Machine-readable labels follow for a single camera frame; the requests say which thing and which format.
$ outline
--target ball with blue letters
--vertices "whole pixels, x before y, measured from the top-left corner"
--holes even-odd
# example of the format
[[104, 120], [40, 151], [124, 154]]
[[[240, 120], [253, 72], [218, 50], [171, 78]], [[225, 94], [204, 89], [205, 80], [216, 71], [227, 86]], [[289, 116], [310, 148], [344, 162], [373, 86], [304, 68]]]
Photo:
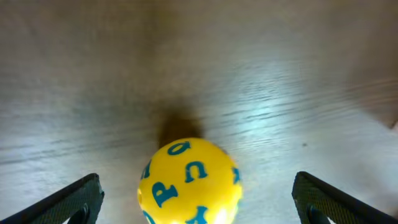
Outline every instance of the ball with blue letters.
[[232, 223], [242, 196], [237, 165], [199, 138], [159, 149], [142, 171], [137, 193], [150, 224]]

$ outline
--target wooden surface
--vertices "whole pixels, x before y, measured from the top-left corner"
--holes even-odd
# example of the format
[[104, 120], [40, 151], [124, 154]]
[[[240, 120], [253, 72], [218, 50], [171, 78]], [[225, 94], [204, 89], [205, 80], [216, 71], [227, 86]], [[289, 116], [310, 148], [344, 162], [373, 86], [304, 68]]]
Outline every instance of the wooden surface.
[[145, 223], [173, 117], [240, 165], [236, 223], [299, 223], [300, 170], [396, 214], [397, 20], [387, 0], [0, 0], [0, 219], [96, 172], [98, 223]]

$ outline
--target ball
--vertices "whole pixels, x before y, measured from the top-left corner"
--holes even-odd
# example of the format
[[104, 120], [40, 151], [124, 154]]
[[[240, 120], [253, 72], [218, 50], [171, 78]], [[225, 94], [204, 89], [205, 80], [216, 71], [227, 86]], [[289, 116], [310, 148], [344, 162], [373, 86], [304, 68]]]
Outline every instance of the ball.
[[150, 224], [232, 223], [242, 195], [237, 165], [198, 138], [159, 149], [144, 168], [137, 193]]

